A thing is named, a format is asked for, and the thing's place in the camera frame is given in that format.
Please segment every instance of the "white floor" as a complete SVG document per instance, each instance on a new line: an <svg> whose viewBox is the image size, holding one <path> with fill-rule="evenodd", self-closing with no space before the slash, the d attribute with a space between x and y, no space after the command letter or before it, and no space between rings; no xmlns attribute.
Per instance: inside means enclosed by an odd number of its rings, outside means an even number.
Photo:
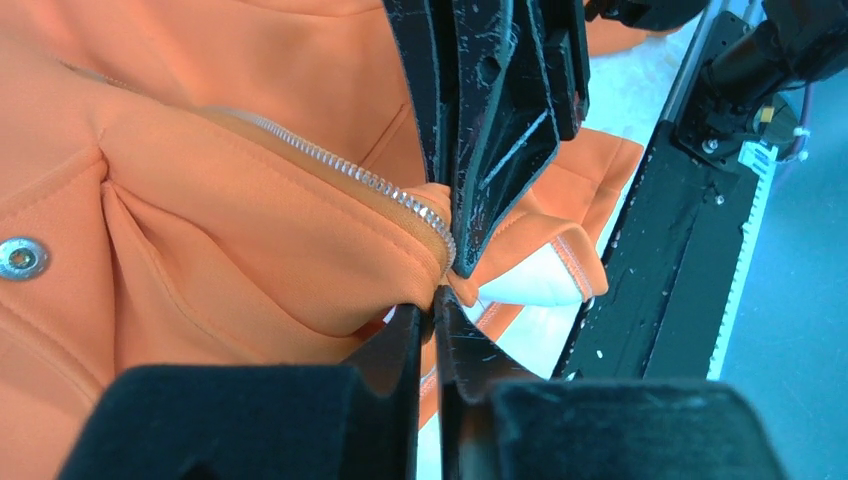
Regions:
<svg viewBox="0 0 848 480"><path fill-rule="evenodd" d="M584 126L647 145L696 27L697 19L668 38L649 39L628 52L591 59L591 106ZM624 195L598 242L599 254L609 242L623 200ZM549 378L579 308L580 304L527 307L498 345L530 371ZM418 478L440 479L440 460L435 416L418 435Z"/></svg>

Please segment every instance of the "stitching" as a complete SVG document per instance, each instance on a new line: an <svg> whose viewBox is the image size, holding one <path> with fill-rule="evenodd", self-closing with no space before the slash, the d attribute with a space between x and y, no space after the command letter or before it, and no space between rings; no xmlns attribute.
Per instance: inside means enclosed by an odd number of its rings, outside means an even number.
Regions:
<svg viewBox="0 0 848 480"><path fill-rule="evenodd" d="M407 118L409 118L409 112L412 109L409 107L408 103L401 104L400 109L392 119L389 121L389 124L386 125L385 130L380 136L377 138L377 141L371 147L371 149L365 154L362 158L360 166L362 168L370 168L378 160L382 158L383 152L386 151L386 148L391 144L392 140L397 137L398 131L401 129L404 123L406 123Z"/></svg>
<svg viewBox="0 0 848 480"><path fill-rule="evenodd" d="M80 150L79 152L75 153L73 156L79 155L80 152L83 152L86 149ZM93 170L94 167L99 167L99 166L103 165L104 163L105 162L103 161L103 157L102 157L102 155L100 155L99 158L96 161L92 162L91 165L85 167L79 173L77 173L73 177L69 178L67 182L64 182L63 184L61 184L58 188L56 188L53 191L45 192L41 196L35 198L31 202L28 202L26 205L21 206L17 210L14 210L14 211L7 213L5 216L0 218L0 222L6 222L8 220L14 220L15 218L21 216L26 211L31 210L31 209L37 207L38 205L40 205L41 203L44 203L45 201L53 198L55 195L58 195L59 193L66 190L67 188L70 188L72 185L75 185L81 178L86 176L86 174L88 174L88 172L90 170Z"/></svg>
<svg viewBox="0 0 848 480"><path fill-rule="evenodd" d="M100 137L102 137L102 135L103 135L103 130L101 130L101 131L100 131L100 133L99 133L99 135L98 135L98 140L100 139ZM81 150L79 150L77 153L73 154L73 155L71 156L71 158L76 157L76 156L77 156L77 155L79 155L81 152L84 152L84 151L86 151L86 150L88 150L88 149L94 150L94 147L86 147L86 148L84 148L84 149L81 149ZM53 191L51 191L51 192L46 192L45 194L43 194L43 195L41 195L40 197L36 198L34 201L27 203L25 206L22 206L22 207L18 208L17 210L13 211L13 212L9 212L9 213L8 213L8 214L6 214L4 217L2 217L2 219L0 219L0 221L2 221L2 222L6 222L6 221L9 221L9 220L14 220L14 219L16 219L17 217L19 217L19 216L21 216L22 214L24 214L25 212L27 212L27 211L29 211L29 210L31 210L31 209L33 209L33 208L36 208L37 206L39 206L40 204L44 203L45 201L47 201L47 200L49 200L49 199L51 199L51 198L55 197L56 195L58 195L58 194L62 193L63 191L65 191L65 190L67 190L68 188L70 188L71 186L75 185L75 184L76 184L77 182L79 182L82 178L86 177L86 175L87 175L87 174L88 174L91 170L93 170L95 167L100 167L100 166L102 166L104 163L105 163L105 161L103 160L103 152L102 152L102 151L100 151L100 155L98 156L98 158L97 158L97 160L96 160L96 161L92 162L92 164L91 164L91 165L89 165L89 166L85 167L85 168L84 168L84 169L82 169L79 173L77 173L77 174L76 174L76 175L74 175L73 177L69 178L67 182L64 182L62 185L60 185L58 188L54 189L54 190L53 190ZM55 338L54 338L54 337L53 337L50 333L46 332L45 330L43 330L42 328L40 328L40 327L39 327L38 325L36 325L35 323L33 323L33 322L29 321L29 320L28 320L28 319L27 319L24 315L22 315L21 313L19 313L17 310L15 310L14 308L12 308L12 307L11 307L10 305L8 305L7 303L0 301L0 305L2 305L3 307L5 307L5 308L6 308L6 310L7 310L7 311L8 311L11 315L13 315L13 316L17 317L18 321L20 321L21 323L23 323L23 324L25 324L25 325L29 326L30 328L32 328L35 332L37 332L37 334L39 334L39 335L43 338L43 340L47 341L49 344L51 344L52 346L54 346L55 348L57 348L57 349L58 349L58 350L59 350L62 354L64 354L67 358L69 358L69 359L71 360L71 362L74 364L74 366L75 366L75 367L77 367L77 369L78 369L78 371L76 372L77 374L79 374L81 377L88 377L88 378L87 378L87 380L88 380L88 382L90 382L91 384L96 385L96 386L101 386L101 385L100 385L100 382L97 380L97 377L96 377L96 376L95 376L95 375L94 375L94 374L93 374L93 373L92 373L92 372L91 372L91 371L90 371L90 370L89 370L89 369L85 366L85 364L84 364L84 363L83 363L83 362L79 359L79 357L77 357L77 356L76 356L76 355L74 355L74 354L73 354L70 350L68 350L68 349L67 349L67 348L66 348L66 347L65 347L65 346L64 346L64 345L63 345L60 341L58 341L57 339L55 339ZM43 352L43 351L41 351L40 349L38 349L38 348L36 348L36 347L34 347L34 346L30 345L30 342L27 342L25 339L23 339L23 341L21 342L21 344L22 344L22 346L23 346L24 348L27 348L28 350L32 351L32 352L33 352L33 353L34 353L37 357L39 357L39 358L41 358L42 360L44 360L44 361L48 364L48 366L50 366L51 368L53 368L53 370L55 370L57 373L59 373L59 375L61 375L61 376L62 376L63 378L65 378L65 379L67 379L67 380L68 380L68 381L69 381L69 382L70 382L73 386L75 386L75 387L77 388L77 390L79 390L79 392L80 392L80 393L82 393L82 394L83 394L83 395L84 395L84 396L85 396L85 397L86 397L86 398L87 398L90 402L92 402L92 403L94 402L94 400L95 400L95 398L96 398L96 393L90 392L90 391L89 391L89 389L87 388L87 386L86 386L86 385L84 385L84 383L83 383L83 382L79 381L80 379L79 379L79 378L77 378L77 377L73 374L73 372L68 372L68 371L66 371L66 369L65 369L65 368L63 368L63 366L62 366L62 363L61 363L61 362L56 362L56 361L54 361L53 359L51 359L51 358L50 358L50 355L49 355L49 354L44 353L44 352Z"/></svg>
<svg viewBox="0 0 848 480"><path fill-rule="evenodd" d="M492 235L492 239L489 240L489 243L491 243L492 240L498 238L502 233L507 231L507 229L509 229L509 227L513 226L515 224L515 222L521 220L522 218L526 217L527 215L528 215L528 212L521 212L518 215L516 215L515 218L513 218L509 222L503 223L501 228L498 228L498 229L495 230L495 233L494 233L494 235Z"/></svg>
<svg viewBox="0 0 848 480"><path fill-rule="evenodd" d="M623 146L624 139L619 138L618 146L615 148L615 152L612 154L612 156L609 157L610 161L607 162L607 168L604 169L604 175L601 177L602 179L606 179L607 175L609 175L609 170L610 168L612 168L612 164L615 163L615 159L618 158L618 156L621 154L621 148ZM592 192L592 201L589 202L589 208L587 208L586 211L583 212L583 218L580 220L581 224L586 221L586 216L589 215L589 210L591 210L592 206L595 205L595 199L598 198L598 190L601 188L603 183L604 181L601 180L601 182L596 185L595 191Z"/></svg>
<svg viewBox="0 0 848 480"><path fill-rule="evenodd" d="M592 283L589 281L589 277L588 275L586 275L586 271L583 269L582 265L580 265L580 261L577 259L577 256L571 249L571 246L569 246L568 243L566 243L560 235L557 235L554 241L556 242L556 245L554 245L554 250L556 250L557 253L560 254L560 259L562 259L566 270L568 270L568 272L571 273L571 276L574 277L574 280L577 282L578 288L580 288L581 290L580 293L583 294L584 298L594 297L595 292L592 289Z"/></svg>
<svg viewBox="0 0 848 480"><path fill-rule="evenodd" d="M436 373L436 366L434 365L433 368L431 368L430 371L427 373L427 375L424 376L424 383L421 384L421 393L420 393L420 395L422 397L427 395L428 393L430 393L430 391L433 389L433 384L436 383L435 373Z"/></svg>
<svg viewBox="0 0 848 480"><path fill-rule="evenodd" d="M586 180L586 181L587 181L587 182L589 182L590 184L594 185L596 188L597 188L598 186L600 186L600 185L603 183L603 181L598 182L598 181L596 181L596 180L594 180L594 179L592 179L592 178L587 177L587 176L586 176L586 175L584 175L583 173L575 172L574 170L572 170L572 169L570 169L570 168L568 168L568 167L565 167L565 166L563 166L563 165L558 165L558 164L556 164L556 163L551 163L551 167L559 168L560 170L563 170L563 171L565 171L565 172L567 172L567 173L570 173L570 174L574 175L575 177L578 177L578 178L581 178L581 179L583 179L583 180Z"/></svg>
<svg viewBox="0 0 848 480"><path fill-rule="evenodd" d="M500 308L500 303L493 303L489 305L489 308L486 309L486 312L483 313L483 316L480 318L480 320L477 321L477 328L479 328L481 332L486 333L485 331L483 331L483 329L486 327L486 325L489 324L489 322L492 321L492 318L495 316L496 313L498 313L498 310L500 310Z"/></svg>
<svg viewBox="0 0 848 480"><path fill-rule="evenodd" d="M44 350L49 350L49 348L48 349L39 349L37 347L34 347L33 345L31 345L32 342L27 342L26 339L20 339L19 335L15 335L10 330L5 329L8 332L8 334L11 335L13 338L19 338L20 340L22 340L20 342L21 346L23 346L27 350L33 352L37 357L44 360L50 367L52 367L57 373L59 373L59 375L61 375L63 378L65 378L69 382L71 382L71 384L73 384L73 386L75 386L77 388L77 390L79 390L80 393L85 395L85 398L87 398L90 402L93 403L95 401L96 397L97 397L97 394L89 391L89 388L91 387L92 384L96 385L96 386L102 386L102 385L97 380L97 377L95 377L94 374L91 373L91 371L89 371L88 368L85 367L85 365L82 363L82 361L80 361L80 359L76 355L71 353L70 350L65 348L65 346L62 345L62 343L60 343L59 341L54 339L52 335L50 335L49 333L47 333L46 331L41 329L35 323L29 321L24 315L22 315L17 310L12 308L10 305L8 305L7 303L2 302L2 301L0 301L0 305L2 305L10 315L16 317L21 323L23 323L23 324L27 325L28 327L32 328L33 330L35 330L35 332L37 334L39 334L41 337L43 337L43 340L46 340L50 344L51 347L53 347L54 349L58 349L59 352L61 354L64 354L64 356L67 357L67 359L69 359L71 361L71 363L74 364L74 367L76 367L76 368L68 368L68 369L63 368L63 365L62 365L63 362L54 361L54 359L50 358L51 355L49 353L44 352ZM88 377L84 380L87 380L89 385L85 385L85 382L80 381L80 378L78 378L78 376L79 377Z"/></svg>

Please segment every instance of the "zipper teeth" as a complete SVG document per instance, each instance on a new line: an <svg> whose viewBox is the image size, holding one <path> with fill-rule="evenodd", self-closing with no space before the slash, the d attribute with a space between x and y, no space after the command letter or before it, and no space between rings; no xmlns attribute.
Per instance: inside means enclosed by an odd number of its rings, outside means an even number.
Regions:
<svg viewBox="0 0 848 480"><path fill-rule="evenodd" d="M448 249L448 262L442 271L442 275L444 275L451 265L453 265L453 261L456 259L456 242L453 239L453 235L451 235L450 226L439 214L422 204L413 195L402 191L400 188L394 186L390 181L319 147L318 145L304 139L286 128L283 128L267 118L229 108L216 108L224 110L231 115L235 115L242 120L253 123L333 170L358 181L385 197L394 200L399 205L415 214L418 219L426 223L430 228L438 233L445 242Z"/></svg>

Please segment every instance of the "orange fabric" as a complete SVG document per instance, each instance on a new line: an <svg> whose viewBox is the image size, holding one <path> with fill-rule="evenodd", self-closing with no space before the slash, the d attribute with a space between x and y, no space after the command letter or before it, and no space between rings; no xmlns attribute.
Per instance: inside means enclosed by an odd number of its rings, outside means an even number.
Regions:
<svg viewBox="0 0 848 480"><path fill-rule="evenodd" d="M0 280L0 478L55 474L87 412L129 367L335 363L387 308L429 306L440 253L406 219L261 135L195 113L226 105L273 119L447 215L446 188L422 185L379 0L0 7L0 240L33 237L51 255L37 279ZM562 191L540 180L480 271L451 279L466 299L556 236L578 252L594 293L605 289L586 232L614 203L598 194L620 188L632 161L598 176L593 149L620 142L582 135L557 163L593 179L562 185L586 213L563 210Z"/></svg>

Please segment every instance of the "cable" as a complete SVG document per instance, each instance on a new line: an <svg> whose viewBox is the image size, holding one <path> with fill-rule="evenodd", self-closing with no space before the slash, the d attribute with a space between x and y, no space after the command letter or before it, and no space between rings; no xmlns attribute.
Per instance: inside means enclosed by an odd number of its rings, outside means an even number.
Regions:
<svg viewBox="0 0 848 480"><path fill-rule="evenodd" d="M792 148L778 159L779 162L791 162L794 160L804 161L810 155L807 152L807 140L810 138L810 111L813 105L813 83L807 84L804 89L804 104L801 107L801 119L798 122L798 127L794 130L795 141L792 143Z"/></svg>

